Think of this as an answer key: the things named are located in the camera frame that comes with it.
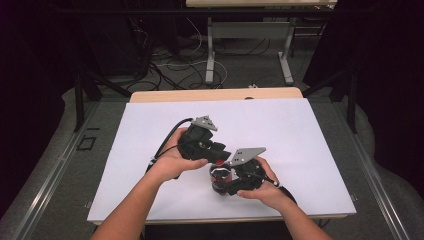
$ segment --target hand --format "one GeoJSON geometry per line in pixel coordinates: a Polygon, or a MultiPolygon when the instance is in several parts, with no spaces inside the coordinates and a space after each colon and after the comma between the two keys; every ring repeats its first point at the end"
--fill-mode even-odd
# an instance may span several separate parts
{"type": "MultiPolygon", "coordinates": [[[[277,176],[272,171],[271,167],[265,159],[261,157],[256,157],[255,159],[258,160],[258,162],[261,164],[262,168],[265,170],[266,175],[269,178],[279,182],[277,176]]],[[[281,206],[285,202],[284,200],[290,200],[290,198],[288,198],[283,192],[281,192],[280,189],[278,189],[272,183],[267,181],[264,181],[258,189],[254,189],[251,191],[240,190],[237,192],[237,195],[247,199],[258,199],[263,204],[267,205],[268,207],[274,208],[277,211],[281,210],[281,206]]]]}
{"type": "Polygon", "coordinates": [[[187,128],[178,128],[162,149],[161,155],[153,167],[146,173],[153,175],[159,181],[171,180],[186,170],[194,170],[205,166],[207,159],[187,160],[182,158],[178,148],[178,140],[187,128]]]}

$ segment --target gray carpet floor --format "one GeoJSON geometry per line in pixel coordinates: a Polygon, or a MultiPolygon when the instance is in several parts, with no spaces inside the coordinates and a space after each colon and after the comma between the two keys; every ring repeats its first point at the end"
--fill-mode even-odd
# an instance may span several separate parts
{"type": "MultiPolygon", "coordinates": [[[[302,78],[318,40],[317,38],[297,39],[295,56],[289,58],[295,86],[301,90],[307,87],[302,83],[302,78]]],[[[253,53],[261,53],[266,49],[264,53],[246,54],[261,41],[262,39],[218,41],[216,61],[219,61],[222,66],[216,65],[216,81],[219,81],[219,76],[223,79],[227,75],[223,84],[224,88],[246,88],[251,84],[256,84],[258,87],[286,86],[276,55],[276,51],[281,49],[281,42],[271,41],[270,46],[267,47],[267,40],[265,40],[253,51],[253,53]]],[[[196,45],[193,45],[193,48],[186,49],[182,53],[190,55],[193,59],[198,58],[193,62],[205,60],[204,52],[199,49],[194,51],[195,49],[196,45]]],[[[181,61],[167,58],[165,51],[155,52],[154,61],[158,66],[166,63],[181,63],[181,61]]],[[[205,73],[205,65],[195,66],[198,70],[181,66],[161,66],[160,69],[175,82],[180,82],[181,86],[191,88],[193,83],[202,82],[200,75],[205,73]]],[[[113,80],[129,87],[131,91],[146,91],[153,86],[149,83],[129,85],[135,82],[128,78],[113,80]]],[[[159,78],[154,72],[149,73],[143,80],[159,83],[159,78]]],[[[160,83],[160,90],[171,89],[173,87],[166,82],[160,83]]],[[[44,205],[39,217],[34,220],[34,224],[25,236],[27,239],[88,239],[90,237],[95,226],[86,221],[89,211],[87,203],[94,199],[125,102],[128,101],[106,87],[101,87],[101,90],[104,94],[101,102],[86,101],[86,109],[91,109],[93,114],[87,119],[84,129],[79,133],[78,144],[72,149],[68,145],[73,137],[75,138],[73,127],[76,117],[72,90],[63,96],[66,101],[66,111],[60,126],[27,184],[1,219],[1,239],[13,239],[17,236],[15,235],[17,231],[22,230],[22,222],[28,210],[31,209],[31,204],[43,188],[49,174],[58,162],[64,159],[68,161],[57,179],[57,185],[52,189],[53,195],[48,199],[48,204],[44,205]],[[92,143],[90,141],[93,139],[95,142],[92,149],[84,150],[90,147],[92,143]]],[[[345,101],[329,102],[328,91],[329,89],[318,91],[309,100],[348,191],[357,197],[354,204],[358,213],[343,219],[331,220],[324,229],[334,239],[396,239],[365,177],[359,160],[360,156],[349,137],[350,133],[345,126],[345,121],[340,117],[340,109],[345,108],[345,101]]],[[[358,137],[367,154],[372,158],[374,147],[372,128],[361,109],[358,109],[356,118],[358,137]]],[[[424,231],[421,227],[424,226],[422,199],[401,178],[376,167],[410,239],[424,239],[424,231]]]]}

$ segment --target white table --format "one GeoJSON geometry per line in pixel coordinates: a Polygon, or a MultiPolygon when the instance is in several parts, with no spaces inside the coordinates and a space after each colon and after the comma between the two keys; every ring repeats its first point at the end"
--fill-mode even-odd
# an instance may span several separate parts
{"type": "MultiPolygon", "coordinates": [[[[259,88],[134,94],[87,220],[100,224],[123,200],[177,122],[204,115],[218,127],[212,140],[226,144],[227,151],[266,147],[261,156],[309,216],[356,213],[308,100],[296,88],[259,88]],[[255,99],[239,100],[245,97],[255,99]],[[193,98],[200,101],[189,101],[193,98]]],[[[146,224],[281,220],[259,201],[214,192],[208,170],[184,172],[165,183],[146,224]]]]}
{"type": "MultiPolygon", "coordinates": [[[[299,7],[335,5],[337,0],[187,0],[188,7],[195,8],[245,8],[245,7],[299,7]]],[[[215,52],[214,38],[273,38],[283,39],[283,51],[278,52],[286,84],[293,85],[293,77],[287,56],[293,38],[296,19],[290,22],[213,22],[208,18],[208,63],[205,82],[213,82],[215,52]]]]}

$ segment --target person's right hand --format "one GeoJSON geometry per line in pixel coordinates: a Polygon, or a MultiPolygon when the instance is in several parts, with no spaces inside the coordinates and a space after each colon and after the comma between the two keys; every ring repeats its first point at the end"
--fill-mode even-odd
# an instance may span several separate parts
{"type": "MultiPolygon", "coordinates": [[[[268,162],[261,158],[256,157],[256,160],[261,164],[262,168],[265,170],[266,175],[272,180],[279,182],[277,176],[272,171],[268,162]]],[[[277,211],[280,211],[284,206],[284,203],[287,200],[291,201],[289,197],[287,197],[279,188],[275,187],[272,183],[268,181],[264,181],[262,185],[258,189],[254,190],[239,190],[237,195],[242,198],[247,199],[258,199],[263,204],[268,207],[274,208],[277,211]]]]}

